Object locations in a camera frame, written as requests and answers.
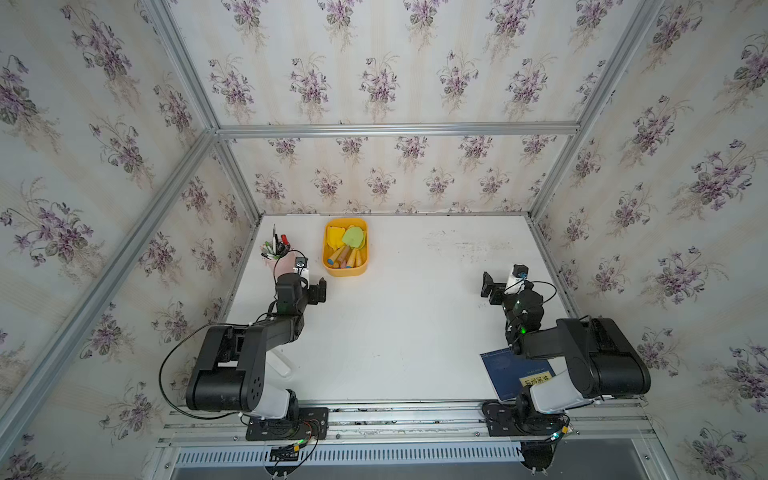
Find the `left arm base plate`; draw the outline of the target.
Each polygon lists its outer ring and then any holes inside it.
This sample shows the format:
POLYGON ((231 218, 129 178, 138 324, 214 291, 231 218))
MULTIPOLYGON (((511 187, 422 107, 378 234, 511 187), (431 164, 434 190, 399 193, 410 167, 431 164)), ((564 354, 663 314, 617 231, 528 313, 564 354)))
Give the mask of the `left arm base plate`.
POLYGON ((324 440, 329 426, 330 410, 325 407, 300 407, 294 419, 249 419, 245 433, 247 441, 324 440))

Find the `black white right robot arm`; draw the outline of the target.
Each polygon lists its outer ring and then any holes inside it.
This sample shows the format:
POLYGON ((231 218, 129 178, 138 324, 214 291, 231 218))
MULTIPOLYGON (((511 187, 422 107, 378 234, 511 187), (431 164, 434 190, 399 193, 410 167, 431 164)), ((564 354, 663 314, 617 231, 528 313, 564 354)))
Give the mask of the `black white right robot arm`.
POLYGON ((485 272, 480 296, 502 308, 505 339, 515 359, 549 361, 562 358, 563 374, 533 385, 515 395, 513 418, 541 422, 569 409, 610 396, 643 395, 651 376, 640 355, 616 322, 609 318, 562 318, 544 328, 548 302, 528 279, 528 267, 515 265, 505 283, 485 272))

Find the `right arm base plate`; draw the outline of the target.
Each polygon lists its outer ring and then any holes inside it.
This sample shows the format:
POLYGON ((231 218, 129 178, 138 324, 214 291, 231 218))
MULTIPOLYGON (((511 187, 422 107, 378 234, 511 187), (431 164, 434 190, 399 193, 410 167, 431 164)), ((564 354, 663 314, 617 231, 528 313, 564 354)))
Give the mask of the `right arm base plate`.
POLYGON ((533 407, 486 401, 480 407, 491 437, 551 437, 558 439, 569 431, 570 418, 563 413, 542 414, 533 407))

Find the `yellow plastic storage box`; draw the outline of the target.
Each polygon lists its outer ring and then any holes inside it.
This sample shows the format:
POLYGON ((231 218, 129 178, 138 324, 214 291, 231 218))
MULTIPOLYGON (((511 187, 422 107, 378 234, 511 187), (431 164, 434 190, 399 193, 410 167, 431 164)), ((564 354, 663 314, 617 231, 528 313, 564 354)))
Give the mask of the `yellow plastic storage box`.
POLYGON ((362 218, 336 218, 326 224, 322 264, 331 276, 360 276, 369 257, 368 226, 362 218))

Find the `yellow shovel yellow handle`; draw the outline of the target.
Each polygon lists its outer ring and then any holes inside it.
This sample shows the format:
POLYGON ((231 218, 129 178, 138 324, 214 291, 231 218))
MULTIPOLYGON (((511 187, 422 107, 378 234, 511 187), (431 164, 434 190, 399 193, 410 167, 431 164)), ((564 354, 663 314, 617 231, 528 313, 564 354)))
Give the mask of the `yellow shovel yellow handle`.
POLYGON ((331 254, 326 260, 328 265, 332 265, 335 262, 335 259, 337 258, 336 253, 344 248, 345 243, 343 242, 343 237, 345 233, 346 229, 343 227, 329 226, 327 228, 326 245, 331 249, 331 254))

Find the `light green shovel wooden handle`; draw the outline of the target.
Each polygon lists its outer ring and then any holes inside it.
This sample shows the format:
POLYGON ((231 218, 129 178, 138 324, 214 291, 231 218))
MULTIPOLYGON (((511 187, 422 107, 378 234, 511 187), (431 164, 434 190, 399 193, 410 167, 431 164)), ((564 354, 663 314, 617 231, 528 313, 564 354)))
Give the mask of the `light green shovel wooden handle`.
POLYGON ((343 237, 345 246, 340 252, 336 253, 337 258, 332 264, 342 269, 352 268, 356 265, 356 257, 365 241, 365 232, 361 227, 350 226, 345 229, 346 233, 343 237))

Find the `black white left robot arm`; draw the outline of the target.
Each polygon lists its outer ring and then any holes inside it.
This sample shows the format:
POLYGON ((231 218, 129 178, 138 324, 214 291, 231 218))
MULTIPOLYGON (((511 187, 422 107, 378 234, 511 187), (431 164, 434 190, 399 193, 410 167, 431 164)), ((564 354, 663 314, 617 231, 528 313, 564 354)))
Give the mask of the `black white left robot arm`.
POLYGON ((278 277, 277 299, 250 325, 216 325, 206 333, 185 394, 193 411, 235 412, 296 423, 296 394, 266 380, 267 353, 300 337, 305 310, 326 301, 327 281, 298 273, 278 277))

